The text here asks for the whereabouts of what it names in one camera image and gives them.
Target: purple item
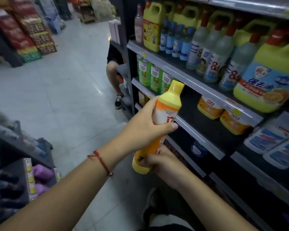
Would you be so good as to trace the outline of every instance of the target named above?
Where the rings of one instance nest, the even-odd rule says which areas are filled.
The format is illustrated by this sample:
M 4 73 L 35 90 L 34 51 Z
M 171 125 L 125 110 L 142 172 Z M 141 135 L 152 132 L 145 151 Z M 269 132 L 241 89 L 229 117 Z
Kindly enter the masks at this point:
M 32 169 L 34 177 L 42 181 L 48 181 L 54 176 L 54 172 L 51 169 L 46 168 L 40 164 L 35 165 L 32 167 Z
M 38 196 L 40 196 L 42 193 L 49 191 L 49 187 L 38 183 L 35 184 L 35 189 Z

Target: yellow jug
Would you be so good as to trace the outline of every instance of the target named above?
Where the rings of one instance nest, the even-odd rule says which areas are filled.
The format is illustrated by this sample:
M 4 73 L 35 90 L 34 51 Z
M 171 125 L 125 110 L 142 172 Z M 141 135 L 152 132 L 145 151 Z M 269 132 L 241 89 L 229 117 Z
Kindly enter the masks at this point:
M 165 6 L 166 17 L 168 18 L 169 22 L 172 22 L 177 5 L 173 1 L 163 1 L 163 5 Z
M 262 34 L 260 41 L 258 42 L 259 47 L 263 45 L 268 37 L 272 34 L 277 23 L 274 23 L 265 19 L 254 19 L 250 21 L 245 27 L 235 32 L 235 46 L 241 46 L 249 41 L 251 35 L 258 31 Z
M 224 17 L 224 18 L 227 18 L 228 19 L 228 23 L 226 26 L 223 27 L 222 29 L 222 34 L 225 34 L 226 31 L 227 31 L 227 26 L 232 24 L 234 19 L 235 19 L 235 16 L 233 15 L 232 12 L 229 12 L 229 11 L 224 11 L 224 10 L 216 10 L 213 12 L 213 14 L 210 16 L 209 18 L 209 23 L 208 23 L 208 29 L 210 32 L 212 32 L 215 28 L 215 20 L 217 18 L 220 18 L 220 17 Z
M 236 98 L 260 112 L 273 112 L 289 99 L 289 44 L 283 46 L 287 35 L 273 31 L 233 90 Z
M 173 21 L 177 25 L 184 24 L 184 33 L 187 32 L 188 27 L 196 27 L 200 17 L 200 9 L 198 6 L 187 5 L 181 13 L 175 13 Z
M 144 46 L 154 52 L 160 50 L 161 26 L 165 16 L 165 7 L 161 3 L 146 1 L 146 8 L 144 9 Z

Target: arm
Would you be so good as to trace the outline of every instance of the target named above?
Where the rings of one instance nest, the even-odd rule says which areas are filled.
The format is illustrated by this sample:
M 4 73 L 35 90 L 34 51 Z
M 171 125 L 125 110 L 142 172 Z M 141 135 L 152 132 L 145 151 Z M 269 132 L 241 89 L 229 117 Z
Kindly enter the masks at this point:
M 117 137 L 98 150 L 110 170 L 129 153 L 145 147 L 155 138 L 177 128 L 177 124 L 173 123 L 159 126 L 153 124 L 152 112 L 157 99 L 158 97 L 150 100 Z M 2 223 L 0 231 L 70 231 L 107 178 L 99 159 L 86 159 L 50 191 Z
M 208 231 L 256 231 L 231 206 L 185 167 L 166 146 L 142 164 L 154 165 L 157 175 L 176 189 Z

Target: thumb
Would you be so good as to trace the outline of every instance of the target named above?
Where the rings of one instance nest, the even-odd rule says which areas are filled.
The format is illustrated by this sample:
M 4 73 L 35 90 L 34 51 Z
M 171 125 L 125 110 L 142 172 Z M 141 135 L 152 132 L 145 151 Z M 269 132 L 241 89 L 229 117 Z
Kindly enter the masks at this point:
M 151 166 L 153 164 L 159 164 L 162 162 L 162 155 L 159 154 L 149 154 L 147 158 L 140 162 L 141 166 Z
M 159 137 L 175 131 L 178 128 L 178 124 L 175 122 L 169 122 L 162 125 L 155 125 L 154 128 L 157 135 L 156 137 Z

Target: red string bracelet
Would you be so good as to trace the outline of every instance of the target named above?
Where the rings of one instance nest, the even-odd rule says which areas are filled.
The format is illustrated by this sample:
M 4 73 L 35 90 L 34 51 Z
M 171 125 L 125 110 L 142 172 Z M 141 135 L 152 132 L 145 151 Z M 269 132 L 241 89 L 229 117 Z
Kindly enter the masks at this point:
M 102 166 L 104 167 L 104 169 L 107 172 L 107 176 L 111 177 L 113 175 L 113 173 L 108 169 L 108 167 L 106 166 L 106 164 L 104 163 L 103 159 L 101 158 L 100 154 L 97 151 L 93 152 L 94 155 L 87 155 L 87 157 L 89 158 L 93 158 L 93 157 L 97 157 L 100 160 L 100 163 L 102 164 Z

